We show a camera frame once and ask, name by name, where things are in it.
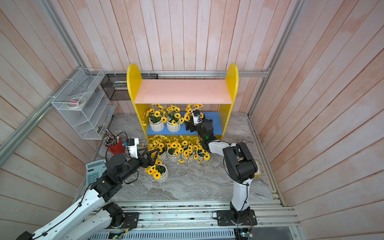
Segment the sunflower pot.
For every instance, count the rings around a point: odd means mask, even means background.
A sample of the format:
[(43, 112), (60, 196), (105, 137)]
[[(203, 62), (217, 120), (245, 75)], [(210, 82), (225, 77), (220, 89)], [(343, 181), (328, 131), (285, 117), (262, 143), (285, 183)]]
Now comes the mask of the sunflower pot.
[(198, 139), (196, 139), (196, 143), (193, 145), (193, 149), (195, 151), (194, 160), (198, 164), (203, 164), (204, 162), (208, 162), (211, 159), (211, 154), (203, 149), (203, 146)]
[(154, 160), (160, 160), (161, 156), (165, 154), (168, 149), (169, 140), (163, 135), (155, 135), (149, 138), (148, 149), (150, 151), (156, 150), (157, 153), (152, 153)]
[(147, 167), (145, 169), (145, 172), (152, 176), (159, 183), (166, 182), (169, 177), (169, 171), (161, 160), (156, 160), (153, 166)]
[(146, 126), (148, 123), (152, 131), (160, 132), (165, 128), (166, 111), (160, 104), (152, 104), (150, 109), (143, 113), (143, 117), (143, 125)]
[(170, 162), (177, 163), (181, 159), (182, 137), (168, 137), (167, 141), (167, 156)]
[(182, 124), (184, 123), (184, 118), (180, 113), (180, 108), (174, 105), (167, 107), (166, 119), (167, 119), (167, 128), (171, 133), (178, 132), (181, 129)]
[(193, 121), (193, 110), (195, 109), (201, 110), (203, 106), (204, 106), (203, 104), (188, 105), (186, 108), (186, 113), (184, 115), (184, 122)]
[(179, 136), (179, 139), (181, 144), (181, 159), (179, 160), (179, 163), (191, 163), (194, 160), (196, 151), (193, 138), (190, 136)]

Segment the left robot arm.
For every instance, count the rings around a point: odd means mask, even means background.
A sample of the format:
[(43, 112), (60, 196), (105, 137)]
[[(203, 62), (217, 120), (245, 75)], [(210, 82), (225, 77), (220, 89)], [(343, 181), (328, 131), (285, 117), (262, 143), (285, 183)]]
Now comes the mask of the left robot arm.
[(154, 166), (159, 152), (159, 149), (134, 147), (129, 159), (125, 154), (112, 156), (106, 162), (107, 169), (80, 199), (42, 228), (34, 233), (25, 231), (18, 239), (82, 240), (107, 227), (121, 227), (127, 218), (117, 204), (108, 201), (139, 168)]

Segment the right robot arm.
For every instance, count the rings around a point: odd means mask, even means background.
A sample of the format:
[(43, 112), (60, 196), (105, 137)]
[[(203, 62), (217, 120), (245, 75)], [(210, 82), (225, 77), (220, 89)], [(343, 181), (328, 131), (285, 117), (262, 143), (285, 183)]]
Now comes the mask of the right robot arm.
[(256, 173), (260, 172), (259, 164), (254, 160), (246, 143), (230, 144), (220, 141), (214, 136), (213, 121), (203, 119), (195, 124), (187, 121), (186, 130), (197, 132), (203, 150), (211, 154), (223, 156), (223, 165), (229, 177), (234, 181), (233, 198), (230, 209), (217, 211), (215, 220), (219, 226), (242, 225), (249, 222), (256, 224), (255, 212), (250, 208), (250, 186)]

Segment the red pen holder cup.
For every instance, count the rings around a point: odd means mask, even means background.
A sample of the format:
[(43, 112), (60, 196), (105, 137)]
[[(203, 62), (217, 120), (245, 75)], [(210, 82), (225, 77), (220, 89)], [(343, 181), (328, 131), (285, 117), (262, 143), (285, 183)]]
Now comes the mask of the red pen holder cup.
[(113, 155), (124, 154), (125, 146), (120, 136), (114, 135), (109, 129), (106, 129), (104, 133), (106, 136), (103, 138), (103, 143), (107, 147), (107, 151)]

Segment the yellow two-tier shelf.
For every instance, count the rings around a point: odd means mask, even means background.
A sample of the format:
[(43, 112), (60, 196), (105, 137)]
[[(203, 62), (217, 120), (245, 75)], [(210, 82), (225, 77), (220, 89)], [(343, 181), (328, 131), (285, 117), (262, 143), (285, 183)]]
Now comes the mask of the yellow two-tier shelf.
[(145, 137), (156, 135), (149, 127), (145, 113), (151, 104), (162, 105), (219, 105), (216, 112), (204, 112), (213, 121), (218, 139), (225, 135), (239, 86), (239, 70), (231, 64), (224, 80), (158, 79), (144, 80), (139, 67), (131, 64), (127, 70), (127, 87)]

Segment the light blue calculator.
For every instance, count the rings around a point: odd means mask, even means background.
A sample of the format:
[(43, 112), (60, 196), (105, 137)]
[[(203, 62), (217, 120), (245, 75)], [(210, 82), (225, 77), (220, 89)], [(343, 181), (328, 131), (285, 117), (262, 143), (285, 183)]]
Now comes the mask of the light blue calculator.
[(102, 176), (106, 168), (106, 160), (98, 160), (86, 165), (86, 184), (93, 184), (99, 177)]

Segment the yellow alarm clock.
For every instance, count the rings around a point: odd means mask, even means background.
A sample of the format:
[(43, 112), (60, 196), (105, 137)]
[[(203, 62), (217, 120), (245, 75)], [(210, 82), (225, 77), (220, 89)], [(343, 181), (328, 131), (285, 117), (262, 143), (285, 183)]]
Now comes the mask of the yellow alarm clock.
[(255, 172), (254, 178), (259, 178), (262, 175), (261, 166), (258, 161), (255, 161), (255, 164), (257, 166), (257, 171)]

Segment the black mesh basket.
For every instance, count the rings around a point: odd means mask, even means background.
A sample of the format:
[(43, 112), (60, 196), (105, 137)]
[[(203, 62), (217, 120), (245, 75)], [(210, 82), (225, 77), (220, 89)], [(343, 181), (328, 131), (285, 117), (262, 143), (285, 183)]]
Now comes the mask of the black mesh basket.
[(127, 74), (106, 74), (101, 87), (111, 101), (131, 100), (127, 88)]

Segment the tape roll in rack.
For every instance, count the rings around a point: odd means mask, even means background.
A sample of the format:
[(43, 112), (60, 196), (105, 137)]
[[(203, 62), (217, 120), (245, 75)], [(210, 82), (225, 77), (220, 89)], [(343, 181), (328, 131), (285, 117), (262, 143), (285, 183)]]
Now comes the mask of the tape roll in rack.
[(86, 97), (75, 96), (75, 97), (69, 99), (68, 102), (65, 103), (65, 106), (69, 110), (76, 110), (76, 109), (83, 108), (84, 105), (86, 104), (86, 102), (87, 102)]

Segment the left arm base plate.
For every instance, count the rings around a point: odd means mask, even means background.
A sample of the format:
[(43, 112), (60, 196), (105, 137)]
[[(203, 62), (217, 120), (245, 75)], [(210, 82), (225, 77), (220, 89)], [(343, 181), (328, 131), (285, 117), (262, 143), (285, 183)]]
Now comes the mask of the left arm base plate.
[(140, 213), (119, 213), (112, 218), (111, 227), (114, 229), (128, 229), (132, 230), (137, 228)]

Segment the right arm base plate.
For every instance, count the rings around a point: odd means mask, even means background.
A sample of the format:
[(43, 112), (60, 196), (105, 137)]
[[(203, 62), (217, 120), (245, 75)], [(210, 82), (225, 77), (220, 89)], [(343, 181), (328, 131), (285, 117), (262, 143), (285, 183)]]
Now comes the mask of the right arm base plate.
[(242, 212), (234, 210), (216, 211), (219, 226), (256, 226), (258, 224), (254, 210), (246, 209)]

